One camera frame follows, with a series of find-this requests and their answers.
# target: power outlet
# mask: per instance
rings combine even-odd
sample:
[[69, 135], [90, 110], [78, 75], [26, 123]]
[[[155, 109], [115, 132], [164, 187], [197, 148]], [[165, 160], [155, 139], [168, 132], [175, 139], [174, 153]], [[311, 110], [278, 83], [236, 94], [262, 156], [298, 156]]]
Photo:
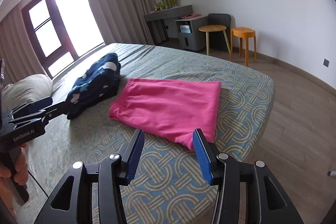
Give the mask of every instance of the power outlet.
[[323, 65], [328, 68], [329, 67], [329, 60], [324, 59]]

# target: metal screw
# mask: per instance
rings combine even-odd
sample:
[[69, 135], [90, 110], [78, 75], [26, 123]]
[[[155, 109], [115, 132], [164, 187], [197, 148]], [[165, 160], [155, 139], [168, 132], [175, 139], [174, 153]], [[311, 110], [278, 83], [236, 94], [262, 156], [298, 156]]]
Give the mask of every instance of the metal screw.
[[83, 166], [83, 163], [82, 163], [81, 161], [76, 161], [76, 162], [72, 165], [72, 167], [75, 168], [75, 169], [78, 169], [78, 168], [80, 168], [80, 167], [82, 167], [82, 166]]
[[229, 158], [229, 156], [225, 153], [220, 153], [218, 155], [218, 158], [220, 158], [221, 160], [227, 160]]
[[263, 168], [265, 167], [265, 163], [261, 160], [257, 160], [256, 163], [255, 163], [256, 166], [260, 167], [260, 168]]
[[111, 160], [116, 160], [116, 159], [118, 159], [119, 158], [119, 155], [118, 154], [111, 154], [110, 155], [110, 159]]

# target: mattress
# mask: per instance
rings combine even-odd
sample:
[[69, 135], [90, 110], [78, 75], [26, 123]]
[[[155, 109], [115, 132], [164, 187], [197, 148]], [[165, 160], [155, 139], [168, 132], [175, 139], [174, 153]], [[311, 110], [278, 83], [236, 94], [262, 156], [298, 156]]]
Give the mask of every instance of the mattress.
[[[270, 77], [256, 70], [198, 53], [148, 45], [106, 46], [54, 85], [54, 103], [65, 100], [77, 77], [108, 52], [121, 63], [118, 94], [129, 78], [220, 81], [221, 94], [215, 143], [220, 151], [244, 161], [263, 135], [273, 106], [275, 88]], [[78, 160], [101, 161], [129, 142], [135, 128], [108, 118], [104, 100], [69, 121], [61, 115], [27, 149], [28, 167], [47, 193]], [[29, 178], [29, 202], [17, 208], [19, 223], [33, 223], [46, 197]], [[195, 153], [186, 147], [145, 134], [135, 179], [122, 187], [128, 224], [193, 223], [213, 208], [216, 187], [202, 177]], [[99, 223], [97, 185], [93, 186], [93, 222]]]

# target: wooden round stool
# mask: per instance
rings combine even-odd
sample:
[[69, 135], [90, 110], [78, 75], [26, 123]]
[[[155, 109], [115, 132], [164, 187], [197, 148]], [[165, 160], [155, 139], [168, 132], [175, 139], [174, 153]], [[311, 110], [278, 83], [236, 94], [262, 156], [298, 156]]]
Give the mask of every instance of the wooden round stool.
[[253, 37], [254, 39], [254, 62], [257, 62], [257, 42], [255, 38], [255, 30], [239, 27], [231, 29], [231, 50], [230, 50], [230, 61], [232, 60], [233, 52], [233, 37], [239, 37], [239, 56], [242, 56], [242, 44], [243, 38], [245, 39], [245, 66], [249, 66], [249, 38]]
[[209, 55], [209, 49], [210, 49], [210, 46], [209, 46], [209, 32], [221, 32], [221, 31], [223, 31], [225, 41], [226, 41], [226, 45], [227, 45], [227, 49], [228, 50], [230, 49], [229, 41], [227, 39], [227, 35], [226, 35], [226, 32], [225, 32], [226, 26], [224, 26], [224, 25], [205, 25], [205, 26], [199, 27], [198, 30], [201, 31], [201, 32], [206, 32], [206, 34], [207, 34], [207, 55]]

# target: human hand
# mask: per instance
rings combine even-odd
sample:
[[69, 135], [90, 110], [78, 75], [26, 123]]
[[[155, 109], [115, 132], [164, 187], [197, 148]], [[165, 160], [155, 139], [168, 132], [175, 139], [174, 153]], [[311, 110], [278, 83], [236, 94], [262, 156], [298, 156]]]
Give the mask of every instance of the human hand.
[[[14, 181], [19, 185], [24, 185], [28, 181], [28, 170], [24, 150], [26, 146], [27, 146], [26, 143], [21, 145], [21, 152], [14, 165], [16, 170], [16, 174], [14, 175]], [[10, 170], [4, 167], [3, 165], [0, 165], [0, 198], [2, 199], [3, 203], [6, 205], [12, 216], [16, 219], [16, 214], [13, 209], [12, 193], [10, 192], [10, 190], [8, 189], [7, 185], [3, 180], [3, 178], [10, 178], [10, 177], [11, 177]]]

